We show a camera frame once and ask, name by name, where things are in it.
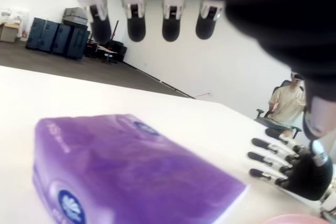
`purple tissue box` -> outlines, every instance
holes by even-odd
[[[132,115],[40,120],[33,180],[60,224],[210,224],[246,187]]]

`office chair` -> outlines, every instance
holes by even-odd
[[[275,87],[274,90],[273,90],[273,93],[272,95],[274,94],[274,92],[278,89],[278,88],[281,88],[281,87],[284,87],[284,86],[289,86],[290,85],[290,81],[289,80],[285,80],[282,82],[282,84],[279,86],[279,87]],[[258,111],[258,115],[257,115],[257,118],[258,119],[260,117],[261,114],[264,113],[263,110],[261,109],[257,109]],[[271,111],[267,111],[266,114],[264,115],[264,117],[266,118],[269,114],[271,113]],[[299,127],[296,127],[296,126],[291,126],[292,130],[295,130],[295,133],[294,133],[294,136],[293,138],[296,137],[296,135],[302,131],[302,129],[300,129]]]

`blue circular logo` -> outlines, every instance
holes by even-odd
[[[63,213],[74,224],[85,224],[85,213],[78,199],[66,190],[61,190],[58,193],[58,202]]]
[[[140,122],[134,122],[134,124],[141,130],[148,132],[151,135],[159,136],[159,133],[154,129],[150,128],[148,125]]]

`robotic arm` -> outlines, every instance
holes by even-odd
[[[104,43],[111,36],[107,0],[78,0],[91,22],[93,36]],[[253,144],[270,150],[286,166],[257,153],[249,157],[274,164],[287,178],[280,179],[258,170],[250,174],[311,200],[325,201],[332,180],[332,163],[317,139],[336,127],[336,0],[202,0],[195,27],[200,39],[209,39],[224,9],[229,21],[241,32],[255,38],[273,57],[286,63],[305,79],[307,109],[303,120],[308,148],[280,139],[292,154],[263,140]],[[162,0],[162,35],[175,41],[185,0]],[[133,41],[145,36],[146,0],[122,0]]]

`person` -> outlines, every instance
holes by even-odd
[[[285,136],[291,136],[290,125],[306,106],[306,94],[302,83],[302,78],[292,72],[290,85],[278,88],[269,100],[269,114],[265,118],[256,119],[256,121],[280,131]]]

